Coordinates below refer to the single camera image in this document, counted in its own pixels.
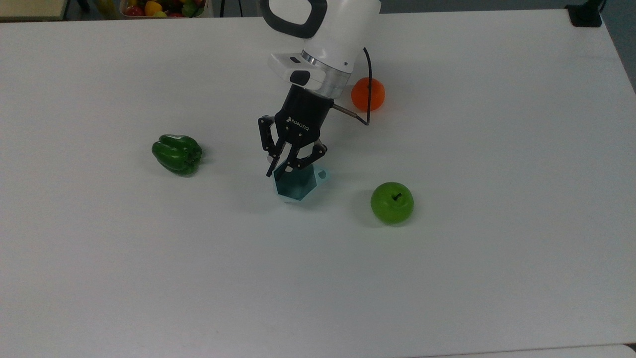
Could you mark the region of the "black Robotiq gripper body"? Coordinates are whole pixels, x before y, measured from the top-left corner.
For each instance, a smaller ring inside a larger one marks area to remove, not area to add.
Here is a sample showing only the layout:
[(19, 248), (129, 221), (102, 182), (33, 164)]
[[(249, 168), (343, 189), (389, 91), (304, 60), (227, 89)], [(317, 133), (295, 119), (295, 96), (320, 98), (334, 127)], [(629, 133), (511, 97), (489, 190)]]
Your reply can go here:
[(278, 112), (278, 137), (300, 148), (320, 140), (333, 99), (292, 85)]

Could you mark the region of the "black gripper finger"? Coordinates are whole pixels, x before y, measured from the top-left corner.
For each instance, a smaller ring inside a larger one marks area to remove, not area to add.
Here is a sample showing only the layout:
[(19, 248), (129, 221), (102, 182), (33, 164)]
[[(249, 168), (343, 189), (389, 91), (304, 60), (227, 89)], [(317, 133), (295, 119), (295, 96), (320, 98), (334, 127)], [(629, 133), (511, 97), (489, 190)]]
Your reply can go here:
[(264, 151), (267, 151), (270, 166), (266, 173), (267, 177), (271, 177), (283, 149), (287, 143), (288, 129), (286, 125), (279, 126), (279, 122), (275, 120), (275, 116), (262, 116), (257, 121), (261, 138), (261, 144)]
[(300, 149), (300, 145), (292, 145), (288, 157), (285, 160), (285, 172), (290, 173), (293, 170), (304, 170), (307, 166), (312, 165), (324, 157), (328, 150), (326, 145), (321, 142), (315, 142), (308, 156), (298, 157)]

